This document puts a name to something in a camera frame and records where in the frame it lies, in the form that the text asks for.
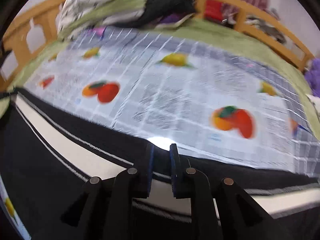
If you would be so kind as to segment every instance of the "orange fruit print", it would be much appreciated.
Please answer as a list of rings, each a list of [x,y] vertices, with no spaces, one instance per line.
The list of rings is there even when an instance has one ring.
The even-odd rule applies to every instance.
[[[43,89],[45,89],[47,86],[49,86],[52,81],[54,80],[54,76],[50,76],[44,80],[42,80],[41,82],[39,82],[39,86],[41,86]]]
[[[212,113],[212,124],[219,130],[229,131],[233,128],[233,123],[229,118],[220,118],[223,109],[219,108]]]
[[[92,97],[98,94],[99,90],[105,85],[105,82],[95,82],[84,87],[82,95],[84,97]]]
[[[237,109],[234,106],[219,108],[212,113],[212,125],[222,131],[238,129],[243,138],[250,139],[254,135],[254,119],[244,109]]]

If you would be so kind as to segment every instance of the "wooden footboard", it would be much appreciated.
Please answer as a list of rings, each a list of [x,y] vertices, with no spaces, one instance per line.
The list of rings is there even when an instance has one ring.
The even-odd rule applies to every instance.
[[[235,30],[241,33],[245,33],[249,36],[255,37],[261,42],[272,48],[278,55],[285,59],[290,64],[295,65],[300,71],[302,71],[309,59],[314,58],[308,48],[286,27],[279,23],[275,18],[266,12],[258,9],[257,7],[242,1],[242,0],[218,0],[223,3],[239,8],[239,13],[236,19]],[[9,28],[7,29],[4,37],[4,48],[6,50],[12,49],[15,53],[15,57],[18,62],[18,67],[13,71],[7,80],[0,79],[0,88],[4,90],[12,82],[19,71],[25,66],[25,64],[35,58],[44,47],[52,41],[57,39],[57,27],[55,19],[60,11],[59,7],[65,0],[46,0],[22,15],[16,17]],[[196,17],[203,18],[205,11],[206,0],[196,0],[196,9],[198,13]],[[254,14],[255,16],[265,20],[273,27],[277,28],[281,33],[288,36],[304,53],[303,58],[298,58],[292,51],[287,49],[284,45],[273,40],[270,36],[266,35],[261,30],[247,25],[245,23],[247,14]],[[33,20],[34,25],[41,25],[45,36],[45,44],[39,47],[35,52],[31,53],[27,44],[27,35],[30,31],[30,21]]]

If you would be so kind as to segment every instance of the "metal screw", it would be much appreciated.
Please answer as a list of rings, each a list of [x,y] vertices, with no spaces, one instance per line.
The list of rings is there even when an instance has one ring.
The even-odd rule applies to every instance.
[[[99,177],[92,177],[90,179],[91,184],[97,184],[100,181]]]
[[[136,168],[130,168],[128,169],[128,173],[129,174],[136,174],[138,172],[138,170]]]
[[[187,169],[186,169],[186,172],[187,172],[188,174],[195,174],[195,173],[196,173],[196,169],[195,169],[195,168],[187,168]]]
[[[231,186],[233,184],[233,179],[225,178],[223,179],[224,184]]]

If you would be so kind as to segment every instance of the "yellow fruit print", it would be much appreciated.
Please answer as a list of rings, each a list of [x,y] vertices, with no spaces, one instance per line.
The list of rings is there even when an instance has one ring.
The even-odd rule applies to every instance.
[[[95,47],[92,49],[89,49],[88,51],[86,51],[86,53],[84,53],[84,55],[82,56],[83,58],[91,58],[94,56],[98,56],[99,55],[99,47]]]
[[[276,90],[269,83],[263,81],[261,82],[261,86],[262,87],[259,93],[267,93],[269,96],[272,96],[272,97],[278,95]]]
[[[14,217],[14,208],[13,208],[13,205],[11,203],[11,200],[9,198],[6,198],[5,201],[4,201],[4,204],[8,210],[8,213],[11,217]]]
[[[182,53],[171,53],[165,56],[159,63],[167,63],[176,67],[193,67],[187,62],[188,55]]]
[[[48,61],[50,62],[50,61],[53,61],[53,60],[57,60],[57,56],[58,56],[58,53],[53,54],[53,55],[48,59]]]

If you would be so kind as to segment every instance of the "fruit print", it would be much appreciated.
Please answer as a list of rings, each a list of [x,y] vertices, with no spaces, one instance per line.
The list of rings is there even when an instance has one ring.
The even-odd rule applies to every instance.
[[[49,86],[52,83],[53,80],[54,80],[54,76],[50,76],[50,77],[47,77],[46,79],[43,79],[42,81],[40,81],[38,83],[38,85],[40,87],[42,87],[43,89],[45,89],[47,86]]]
[[[105,84],[98,92],[98,100],[101,103],[110,103],[119,93],[120,85],[112,82]]]
[[[9,215],[14,218],[14,208],[13,208],[13,205],[12,205],[12,203],[11,203],[10,198],[7,197],[7,198],[5,199],[4,205],[6,206]]]
[[[103,85],[105,85],[106,82],[105,81],[100,81],[100,82],[95,82],[92,84],[87,85],[86,87],[84,87],[84,89],[82,90],[82,96],[84,97],[92,97],[94,95],[97,95],[99,90],[103,87]]]
[[[235,106],[216,109],[211,117],[212,125],[222,131],[238,129],[243,138],[250,139],[254,135],[254,119],[250,113]]]
[[[167,63],[176,67],[193,67],[187,63],[188,55],[182,53],[171,53],[165,56],[159,63]]]
[[[276,90],[267,82],[261,82],[261,90],[259,93],[267,93],[269,96],[277,96]]]
[[[290,118],[289,121],[290,121],[290,132],[295,134],[298,129],[298,123],[295,120],[293,120],[292,118]]]
[[[249,139],[252,137],[254,127],[249,112],[244,109],[238,109],[231,116],[231,119],[234,122],[234,126],[239,129],[239,132],[244,138]]]
[[[91,58],[91,57],[94,57],[94,56],[98,56],[99,55],[99,50],[100,50],[99,47],[95,47],[95,48],[89,49],[88,51],[86,51],[86,53],[84,53],[84,55],[82,57],[88,59],[88,58]]]
[[[53,60],[57,60],[57,56],[58,56],[58,53],[53,54],[53,55],[48,59],[48,62],[53,61]]]
[[[83,97],[98,95],[100,103],[110,103],[119,93],[120,84],[117,82],[99,81],[85,86],[82,90]]]
[[[211,122],[217,129],[222,131],[229,131],[233,128],[233,123],[227,118],[219,117],[222,110],[222,108],[219,108],[212,113]]]

